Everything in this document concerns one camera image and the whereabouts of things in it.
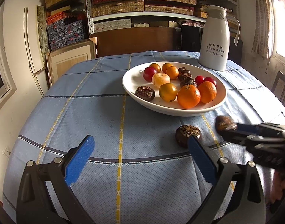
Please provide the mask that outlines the person's right hand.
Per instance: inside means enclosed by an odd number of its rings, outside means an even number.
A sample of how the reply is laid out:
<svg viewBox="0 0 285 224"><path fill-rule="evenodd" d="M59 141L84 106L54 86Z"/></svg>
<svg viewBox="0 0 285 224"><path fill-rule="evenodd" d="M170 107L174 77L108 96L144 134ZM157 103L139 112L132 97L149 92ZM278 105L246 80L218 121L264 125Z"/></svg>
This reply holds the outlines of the person's right hand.
<svg viewBox="0 0 285 224"><path fill-rule="evenodd" d="M275 171L273 175L273 185L270 192L270 202L275 203L276 200L281 200L283 191L285 190L285 179L282 180L280 173Z"/></svg>

